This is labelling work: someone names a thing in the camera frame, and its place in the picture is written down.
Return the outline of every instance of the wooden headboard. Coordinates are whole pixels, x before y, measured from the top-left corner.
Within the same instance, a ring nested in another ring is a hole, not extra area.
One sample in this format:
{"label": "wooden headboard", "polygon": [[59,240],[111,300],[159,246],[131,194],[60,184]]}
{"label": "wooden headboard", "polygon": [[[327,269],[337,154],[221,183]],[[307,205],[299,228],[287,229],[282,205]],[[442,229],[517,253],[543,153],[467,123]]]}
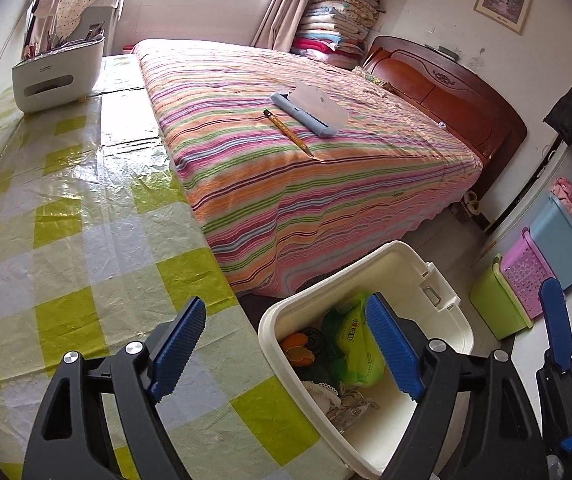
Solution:
{"label": "wooden headboard", "polygon": [[466,143],[483,172],[472,186],[481,198],[526,138],[524,121],[488,83],[467,68],[412,41],[380,36],[364,69],[390,81],[395,94]]}

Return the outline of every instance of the picture frame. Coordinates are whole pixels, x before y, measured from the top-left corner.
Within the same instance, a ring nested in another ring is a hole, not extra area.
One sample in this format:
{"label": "picture frame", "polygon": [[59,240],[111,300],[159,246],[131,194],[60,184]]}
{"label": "picture frame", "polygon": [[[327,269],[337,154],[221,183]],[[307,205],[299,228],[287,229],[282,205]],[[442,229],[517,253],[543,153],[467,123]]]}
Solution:
{"label": "picture frame", "polygon": [[521,34],[532,0],[477,0],[474,10]]}

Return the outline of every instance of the blue gripper pad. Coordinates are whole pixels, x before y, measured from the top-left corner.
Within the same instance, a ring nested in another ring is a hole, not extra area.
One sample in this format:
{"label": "blue gripper pad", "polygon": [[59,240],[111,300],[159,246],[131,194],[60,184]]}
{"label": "blue gripper pad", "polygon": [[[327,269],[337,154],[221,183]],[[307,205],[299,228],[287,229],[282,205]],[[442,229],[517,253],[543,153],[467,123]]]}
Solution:
{"label": "blue gripper pad", "polygon": [[148,393],[155,402],[173,393],[206,326],[206,304],[200,298],[193,298],[178,317],[153,361],[153,381]]}
{"label": "blue gripper pad", "polygon": [[425,391],[419,373],[419,356],[403,335],[390,307],[373,294],[366,302],[366,324],[381,350],[397,387],[419,401]]}
{"label": "blue gripper pad", "polygon": [[552,360],[566,372],[572,363],[572,330],[562,286],[558,280],[548,278],[541,284],[539,301],[544,310]]}

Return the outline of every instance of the checkered tablecloth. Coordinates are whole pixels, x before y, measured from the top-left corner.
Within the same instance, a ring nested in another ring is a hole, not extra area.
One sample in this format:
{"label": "checkered tablecloth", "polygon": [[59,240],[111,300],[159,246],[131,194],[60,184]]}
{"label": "checkered tablecloth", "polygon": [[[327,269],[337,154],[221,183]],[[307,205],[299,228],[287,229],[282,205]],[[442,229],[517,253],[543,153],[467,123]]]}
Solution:
{"label": "checkered tablecloth", "polygon": [[[158,405],[195,480],[342,479],[349,470],[291,400],[202,235],[136,60],[107,58],[93,96],[23,118],[0,96],[0,467],[21,477],[64,352],[106,356],[175,317],[206,330]],[[137,478],[112,396],[112,443]]]}

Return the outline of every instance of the blue storage box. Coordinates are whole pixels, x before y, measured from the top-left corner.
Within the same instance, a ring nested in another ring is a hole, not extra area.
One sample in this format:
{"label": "blue storage box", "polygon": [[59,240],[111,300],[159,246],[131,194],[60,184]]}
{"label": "blue storage box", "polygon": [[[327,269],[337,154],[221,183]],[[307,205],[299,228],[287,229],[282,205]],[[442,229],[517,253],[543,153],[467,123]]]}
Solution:
{"label": "blue storage box", "polygon": [[548,202],[530,226],[530,235],[563,290],[572,285],[572,217],[550,193]]}

